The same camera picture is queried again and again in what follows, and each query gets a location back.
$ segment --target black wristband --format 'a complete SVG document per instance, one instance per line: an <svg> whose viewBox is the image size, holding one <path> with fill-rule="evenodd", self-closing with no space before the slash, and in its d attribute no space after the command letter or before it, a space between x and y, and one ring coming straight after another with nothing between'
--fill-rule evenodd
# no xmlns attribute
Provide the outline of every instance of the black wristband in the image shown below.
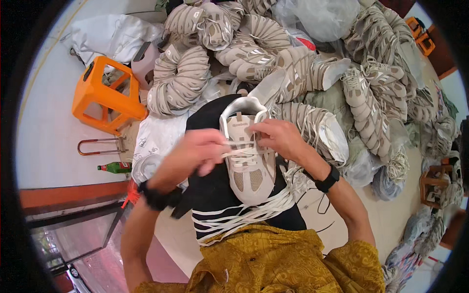
<svg viewBox="0 0 469 293"><path fill-rule="evenodd" d="M337 181L340 180L339 170L337 170L337 168L331 164L329 164L329 166L331 166L331 171L329 172L329 175L327 176L327 178L324 179L324 181L314 179L313 176L311 176L311 174L309 174L306 170L303 170L303 173L309 179L314 181L314 183L316 184L316 188L319 191L322 191L324 193L328 193L329 188L331 188Z"/></svg>
<svg viewBox="0 0 469 293"><path fill-rule="evenodd" d="M179 187L176 187L166 195L162 195L157 190L148 189L147 182L148 180L142 182L138 187L138 191L143 193L150 209L162 211L167 206L175 207L181 201L182 189Z"/></svg>

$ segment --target person's right hand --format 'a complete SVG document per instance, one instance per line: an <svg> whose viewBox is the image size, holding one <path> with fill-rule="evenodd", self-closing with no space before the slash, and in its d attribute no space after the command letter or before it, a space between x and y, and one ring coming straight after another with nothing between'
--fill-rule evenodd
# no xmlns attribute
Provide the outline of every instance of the person's right hand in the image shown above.
<svg viewBox="0 0 469 293"><path fill-rule="evenodd" d="M303 140L296 126L287 121L265 119L252 125L250 131L261 132L259 146L271 148L283 158L297 163L305 153L314 150Z"/></svg>

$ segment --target bottle label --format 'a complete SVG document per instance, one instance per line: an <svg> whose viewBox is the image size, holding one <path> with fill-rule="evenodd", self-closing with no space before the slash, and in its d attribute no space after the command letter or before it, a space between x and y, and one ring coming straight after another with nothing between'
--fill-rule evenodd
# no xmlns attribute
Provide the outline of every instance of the bottle label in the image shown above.
<svg viewBox="0 0 469 293"><path fill-rule="evenodd" d="M130 168L130 165L126 162L119 162L119 166L121 167L121 169L129 169Z"/></svg>

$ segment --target wooden stool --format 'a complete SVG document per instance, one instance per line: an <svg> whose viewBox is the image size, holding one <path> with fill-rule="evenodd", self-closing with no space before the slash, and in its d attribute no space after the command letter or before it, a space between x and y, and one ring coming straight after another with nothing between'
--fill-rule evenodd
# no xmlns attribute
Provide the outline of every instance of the wooden stool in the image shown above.
<svg viewBox="0 0 469 293"><path fill-rule="evenodd" d="M410 30L412 31L412 36L416 40L420 33L422 32L422 27L418 23L417 19L415 17L409 17L408 20L406 20L406 24L410 27Z"/></svg>
<svg viewBox="0 0 469 293"><path fill-rule="evenodd" d="M428 187L429 186L440 186L440 187L447 187L448 181L443 179L444 174L448 174L448 172L453 170L453 166L451 165L441 165L441 166L430 166L429 170L424 172L422 176L420 176L420 201L428 205L429 207L439 209L440 205L438 203L433 203L427 201L428 195ZM440 172L440 176L438 178L432 178L434 174Z"/></svg>
<svg viewBox="0 0 469 293"><path fill-rule="evenodd" d="M124 73L110 86L106 86L102 82L106 65ZM127 97L116 91L116 88L128 78L130 78L130 93ZM93 118L84 113L93 102L102 107L101 119ZM108 121L108 109L119 112L119 116ZM133 76L132 70L105 56L96 57L76 85L72 114L89 126L117 136L121 135L118 129L127 123L132 120L143 120L146 110L139 101L138 80Z"/></svg>

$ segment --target shoe tongue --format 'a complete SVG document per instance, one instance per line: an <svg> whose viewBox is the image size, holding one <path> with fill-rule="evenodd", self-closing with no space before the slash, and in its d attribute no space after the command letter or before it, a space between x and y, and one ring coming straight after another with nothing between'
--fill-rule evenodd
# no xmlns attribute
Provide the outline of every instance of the shoe tongue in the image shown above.
<svg viewBox="0 0 469 293"><path fill-rule="evenodd" d="M227 119L227 131L231 141L253 141L254 134L248 131L248 127L254 124L254 115L241 115L237 112L236 116ZM250 144L241 144L232 146L233 150L250 147Z"/></svg>

